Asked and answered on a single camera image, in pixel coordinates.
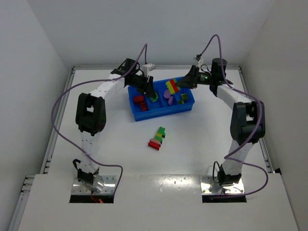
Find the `purple block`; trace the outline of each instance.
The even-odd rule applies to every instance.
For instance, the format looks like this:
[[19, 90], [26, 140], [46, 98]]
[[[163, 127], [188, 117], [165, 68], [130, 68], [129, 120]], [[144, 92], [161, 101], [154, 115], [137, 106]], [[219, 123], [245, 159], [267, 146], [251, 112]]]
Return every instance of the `purple block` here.
[[165, 97], [166, 99], [169, 99], [170, 96], [171, 96], [170, 91], [169, 91], [169, 90], [165, 90], [165, 92], [164, 92], [164, 97]]
[[169, 100], [168, 100], [168, 104], [172, 105], [172, 101], [173, 101], [173, 96], [170, 96]]

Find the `blue plastic bin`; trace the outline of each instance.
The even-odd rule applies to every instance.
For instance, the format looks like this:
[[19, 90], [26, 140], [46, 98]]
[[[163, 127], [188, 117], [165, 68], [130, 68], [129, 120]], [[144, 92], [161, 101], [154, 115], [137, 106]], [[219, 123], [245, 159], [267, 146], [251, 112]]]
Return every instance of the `blue plastic bin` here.
[[[172, 105], [168, 105], [168, 99], [164, 98], [164, 92], [167, 90], [166, 82], [171, 79], [164, 79], [160, 81], [153, 82], [153, 87], [155, 92], [158, 95], [158, 100], [156, 102], [151, 102], [150, 98], [145, 97], [145, 103], [148, 107], [148, 111], [143, 112], [141, 110], [140, 105], [135, 104], [133, 102], [133, 98], [137, 95], [141, 95], [137, 92], [137, 89], [134, 87], [128, 87], [128, 95], [129, 95], [129, 103], [131, 110], [134, 114], [135, 120], [144, 120], [150, 119], [159, 116], [165, 116], [169, 114], [179, 113], [179, 112], [186, 112], [190, 111], [194, 104], [194, 98], [192, 91], [187, 88], [181, 88], [178, 93], [173, 95], [173, 103]], [[178, 101], [181, 101], [181, 94], [186, 94], [188, 99], [184, 101], [184, 104], [178, 104]]]

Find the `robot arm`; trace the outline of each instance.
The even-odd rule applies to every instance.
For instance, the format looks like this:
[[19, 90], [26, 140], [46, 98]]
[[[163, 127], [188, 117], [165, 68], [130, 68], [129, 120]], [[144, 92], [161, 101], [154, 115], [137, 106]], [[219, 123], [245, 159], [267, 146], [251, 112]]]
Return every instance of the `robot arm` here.
[[[107, 81], [90, 93], [80, 94], [78, 98], [76, 124], [81, 134], [82, 149], [94, 159], [99, 149], [100, 133], [106, 124], [105, 104], [111, 97], [126, 85], [136, 87], [140, 93], [148, 97], [156, 96], [153, 89], [153, 77], [149, 76], [149, 71], [154, 69], [153, 64], [146, 64], [142, 67], [146, 75], [137, 75], [140, 68], [135, 65], [126, 77], [120, 78], [131, 69], [134, 63], [135, 60], [126, 59], [121, 66], [110, 73]], [[93, 178], [99, 169], [96, 163], [84, 155], [81, 160], [75, 159], [73, 164], [80, 180], [93, 183]]]
[[[223, 70], [227, 61], [223, 60]], [[258, 104], [246, 96], [237, 93], [224, 86], [225, 81], [221, 72], [220, 59], [213, 59], [211, 72], [200, 71], [200, 64], [193, 65], [186, 76], [176, 84], [182, 88], [194, 89], [198, 84], [209, 85], [211, 92], [223, 100], [232, 109], [230, 132], [232, 144], [229, 153], [237, 149], [251, 134], [257, 123]], [[242, 166], [248, 152], [258, 140], [265, 135], [264, 104], [262, 106], [262, 120], [252, 139], [239, 151], [232, 155], [232, 159], [226, 159], [219, 168], [218, 182], [221, 185], [238, 183], [242, 176]]]

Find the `toy block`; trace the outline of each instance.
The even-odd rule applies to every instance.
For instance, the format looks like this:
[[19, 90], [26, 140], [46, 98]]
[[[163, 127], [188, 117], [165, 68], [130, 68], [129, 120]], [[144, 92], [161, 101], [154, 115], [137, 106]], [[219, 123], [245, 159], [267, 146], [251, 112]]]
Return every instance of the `toy block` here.
[[140, 104], [144, 101], [144, 96], [143, 95], [137, 95], [133, 98], [133, 101], [135, 104]]
[[162, 134], [162, 137], [163, 137], [163, 138], [166, 136], [166, 134], [165, 134], [165, 128], [163, 128], [163, 127], [159, 127], [157, 133]]
[[150, 97], [151, 102], [156, 102], [158, 100], [157, 92], [155, 92], [155, 94], [156, 94], [155, 98]]
[[154, 142], [152, 142], [152, 141], [150, 141], [150, 142], [148, 143], [148, 145], [149, 145], [151, 148], [155, 148], [155, 149], [157, 149], [157, 150], [159, 150], [159, 148], [160, 148], [160, 146], [159, 146], [158, 143], [154, 143]]
[[173, 96], [170, 96], [170, 98], [168, 99], [168, 104], [169, 104], [169, 106], [172, 105], [172, 102], [173, 102]]
[[161, 141], [158, 141], [156, 139], [150, 139], [150, 141], [159, 144], [159, 146], [162, 145]]
[[172, 86], [174, 92], [178, 93], [180, 90], [178, 89], [177, 85], [175, 85], [176, 82], [174, 81], [174, 79], [171, 79], [170, 83], [171, 83], [171, 86]]
[[[173, 81], [174, 81], [175, 83], [177, 83], [177, 80], [176, 80], [175, 78], [173, 79]], [[181, 90], [180, 87], [178, 87], [177, 85], [175, 85], [175, 86], [178, 88], [179, 91]]]
[[145, 102], [140, 103], [140, 107], [141, 107], [141, 110], [142, 110], [143, 112], [145, 112], [145, 111], [148, 110], [148, 107], [146, 106], [146, 103], [145, 103]]
[[158, 141], [161, 141], [161, 143], [163, 143], [163, 139], [159, 136], [155, 136], [154, 139], [158, 140]]
[[181, 98], [182, 98], [182, 100], [187, 100], [188, 99], [186, 94], [181, 94]]
[[170, 94], [171, 95], [175, 94], [175, 91], [173, 90], [173, 87], [172, 87], [170, 81], [166, 82], [166, 85], [167, 85], [167, 88], [168, 88]]
[[171, 96], [170, 91], [169, 91], [169, 90], [165, 90], [165, 91], [164, 91], [164, 98], [165, 98], [165, 99], [169, 99], [170, 96]]

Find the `white tabletop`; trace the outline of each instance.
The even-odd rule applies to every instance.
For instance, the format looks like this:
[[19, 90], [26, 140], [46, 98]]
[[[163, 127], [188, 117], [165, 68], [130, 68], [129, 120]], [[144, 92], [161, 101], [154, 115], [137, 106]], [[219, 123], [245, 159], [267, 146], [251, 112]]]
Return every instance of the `white tabletop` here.
[[[109, 72], [77, 70], [73, 85], [105, 78]], [[161, 80], [187, 72], [154, 70], [151, 74]], [[227, 78], [243, 89], [237, 70], [228, 70]], [[78, 95], [98, 85], [83, 85], [68, 97], [60, 131], [78, 144]], [[69, 203], [76, 174], [72, 160], [81, 153], [59, 137], [48, 175], [35, 178], [19, 230], [297, 230], [278, 174], [270, 175], [268, 186], [248, 196], [247, 203], [202, 203], [198, 175], [210, 174], [214, 161], [223, 162], [231, 144], [231, 110], [208, 86], [198, 86], [192, 93], [195, 104], [191, 111], [139, 122], [134, 121], [127, 88], [107, 103], [107, 124], [97, 160], [124, 168], [114, 204]], [[160, 126], [166, 128], [166, 138], [156, 151], [147, 143]], [[253, 147], [247, 162], [265, 168], [259, 144]], [[102, 171], [119, 175], [117, 168], [105, 167]], [[264, 181], [260, 170], [243, 167], [246, 192]]]

